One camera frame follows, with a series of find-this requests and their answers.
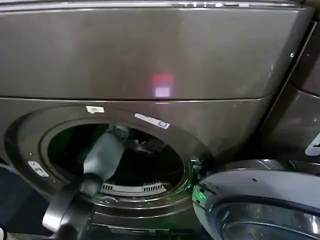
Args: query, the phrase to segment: front-load washing machine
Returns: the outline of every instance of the front-load washing machine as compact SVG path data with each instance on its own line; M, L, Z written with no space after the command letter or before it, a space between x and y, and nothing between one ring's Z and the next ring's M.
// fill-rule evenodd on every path
M281 0L2 1L0 157L50 198L110 131L125 151L93 225L197 231L194 185L254 132L312 13Z

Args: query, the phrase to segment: green light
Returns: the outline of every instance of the green light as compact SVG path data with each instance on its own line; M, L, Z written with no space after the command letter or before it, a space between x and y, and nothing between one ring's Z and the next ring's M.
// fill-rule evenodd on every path
M201 199L201 200L205 200L206 199L206 196L204 195L203 192L195 192L194 195L195 195L195 197L197 199Z

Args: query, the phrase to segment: silver washer door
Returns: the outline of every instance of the silver washer door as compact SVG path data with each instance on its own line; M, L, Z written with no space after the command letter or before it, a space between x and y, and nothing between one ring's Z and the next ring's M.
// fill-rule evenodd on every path
M214 240L320 239L318 168L269 159L232 163L199 182L193 208Z

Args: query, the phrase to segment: sticker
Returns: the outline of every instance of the sticker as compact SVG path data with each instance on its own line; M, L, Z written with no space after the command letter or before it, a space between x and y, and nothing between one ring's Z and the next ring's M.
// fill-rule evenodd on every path
M315 137L315 139L313 139L304 152L308 156L320 155L320 133Z
M28 161L28 164L40 177L49 177L49 174L37 161Z
M162 129L168 129L170 124L167 123L167 122L164 122L164 121L161 121L161 120L158 120L158 119L155 119L153 117L149 117L149 116L144 116L140 113L136 113L134 115L137 119L140 119L140 120L143 120L147 123L150 123L150 124L153 124L159 128L162 128Z
M88 113L104 113L105 109L102 106L85 106Z

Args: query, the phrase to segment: metallic gray surface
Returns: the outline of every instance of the metallic gray surface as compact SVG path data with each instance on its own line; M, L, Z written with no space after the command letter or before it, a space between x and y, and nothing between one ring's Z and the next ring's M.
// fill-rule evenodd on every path
M215 240L248 239L248 235L260 240L319 239L319 218L305 211L306 206L308 210L320 208L315 190L320 178L300 172L312 166L319 168L313 163L269 159L231 163L227 171L212 174L195 187L193 207ZM239 196L242 200L228 202ZM262 203L261 198L269 203ZM293 210L285 203L301 209Z
M319 97L289 83L252 146L254 156L320 163L319 154L306 154L320 133L319 104Z
M0 96L261 98L278 86L310 16L286 3L3 12Z
M320 26L315 28L290 81L299 89L320 96Z
M288 84L249 148L255 152L251 157L320 163L319 40L316 24Z

